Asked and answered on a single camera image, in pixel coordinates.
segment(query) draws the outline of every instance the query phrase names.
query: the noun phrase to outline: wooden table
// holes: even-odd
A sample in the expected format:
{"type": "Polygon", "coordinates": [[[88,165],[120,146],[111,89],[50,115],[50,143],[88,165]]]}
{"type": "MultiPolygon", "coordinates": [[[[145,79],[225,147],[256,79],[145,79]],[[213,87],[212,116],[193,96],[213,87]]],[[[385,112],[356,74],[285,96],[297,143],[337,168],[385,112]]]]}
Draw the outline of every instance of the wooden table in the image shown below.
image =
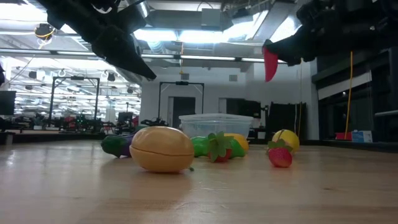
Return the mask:
{"type": "Polygon", "coordinates": [[[263,147],[194,172],[145,172],[98,141],[0,151],[0,223],[397,223],[398,154],[302,147],[289,169],[263,147]]]}

